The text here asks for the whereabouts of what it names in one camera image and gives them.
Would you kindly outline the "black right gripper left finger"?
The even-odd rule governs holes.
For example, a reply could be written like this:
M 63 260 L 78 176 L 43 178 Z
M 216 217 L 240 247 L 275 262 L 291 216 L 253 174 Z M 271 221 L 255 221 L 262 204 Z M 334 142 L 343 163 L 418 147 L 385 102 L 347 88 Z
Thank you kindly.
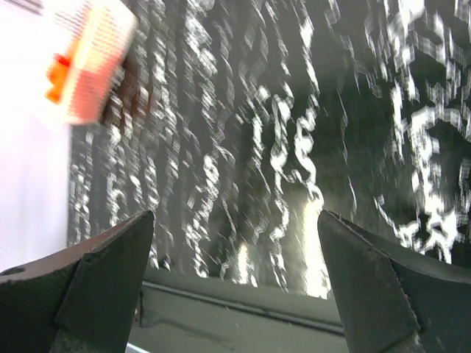
M 124 352 L 154 214 L 1 273 L 2 352 Z

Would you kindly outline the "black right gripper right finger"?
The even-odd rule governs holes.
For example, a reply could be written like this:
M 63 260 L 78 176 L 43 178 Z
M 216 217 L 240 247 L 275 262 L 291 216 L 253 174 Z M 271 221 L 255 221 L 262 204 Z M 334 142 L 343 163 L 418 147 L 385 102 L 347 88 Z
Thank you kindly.
M 319 241 L 350 352 L 469 352 L 470 270 L 327 210 Z

